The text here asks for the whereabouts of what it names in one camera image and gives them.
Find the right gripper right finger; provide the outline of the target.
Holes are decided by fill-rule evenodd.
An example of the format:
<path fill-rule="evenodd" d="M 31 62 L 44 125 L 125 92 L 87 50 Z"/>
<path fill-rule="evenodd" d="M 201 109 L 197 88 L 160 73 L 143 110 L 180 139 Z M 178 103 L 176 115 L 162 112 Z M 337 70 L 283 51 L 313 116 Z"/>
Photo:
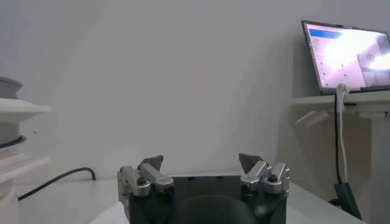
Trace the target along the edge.
<path fill-rule="evenodd" d="M 262 189 L 267 194 L 288 194 L 290 168 L 284 163 L 271 166 L 257 155 L 239 154 L 239 161 L 244 175 L 241 175 L 240 187 L 245 193 Z"/>

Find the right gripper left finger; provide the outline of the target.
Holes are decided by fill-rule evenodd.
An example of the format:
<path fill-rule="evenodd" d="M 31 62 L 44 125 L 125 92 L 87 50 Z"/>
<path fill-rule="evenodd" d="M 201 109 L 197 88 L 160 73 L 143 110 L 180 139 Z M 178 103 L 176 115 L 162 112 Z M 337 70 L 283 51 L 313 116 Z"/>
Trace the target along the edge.
<path fill-rule="evenodd" d="M 124 210 L 130 209 L 130 197 L 146 198 L 157 195 L 160 207 L 172 210 L 172 196 L 174 193 L 174 180 L 160 172 L 163 155 L 145 158 L 136 167 L 122 166 L 117 171 L 118 199 Z"/>

